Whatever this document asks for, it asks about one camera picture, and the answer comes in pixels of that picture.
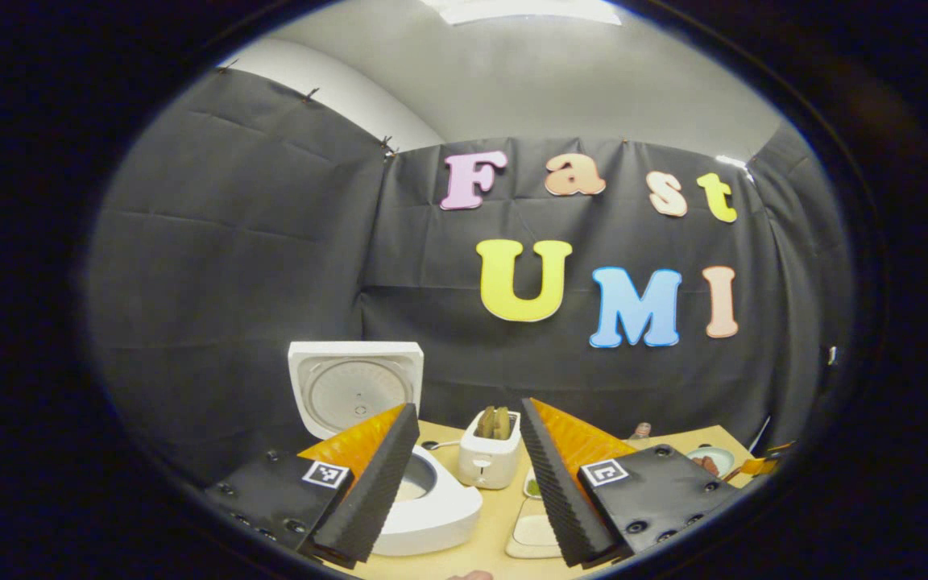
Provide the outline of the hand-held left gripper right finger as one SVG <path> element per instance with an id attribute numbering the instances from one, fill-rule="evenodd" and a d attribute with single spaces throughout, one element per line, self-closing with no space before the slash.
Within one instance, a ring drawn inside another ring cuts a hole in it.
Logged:
<path id="1" fill-rule="evenodd" d="M 520 433 L 568 566 L 654 561 L 740 498 L 671 445 L 637 450 L 544 401 L 520 405 Z"/>

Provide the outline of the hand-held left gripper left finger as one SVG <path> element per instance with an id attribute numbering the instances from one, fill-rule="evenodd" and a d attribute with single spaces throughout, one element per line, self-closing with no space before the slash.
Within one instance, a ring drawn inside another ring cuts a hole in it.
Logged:
<path id="1" fill-rule="evenodd" d="M 305 450 L 251 460 L 204 492 L 287 552 L 353 569 L 371 556 L 419 433 L 416 405 L 399 404 Z"/>

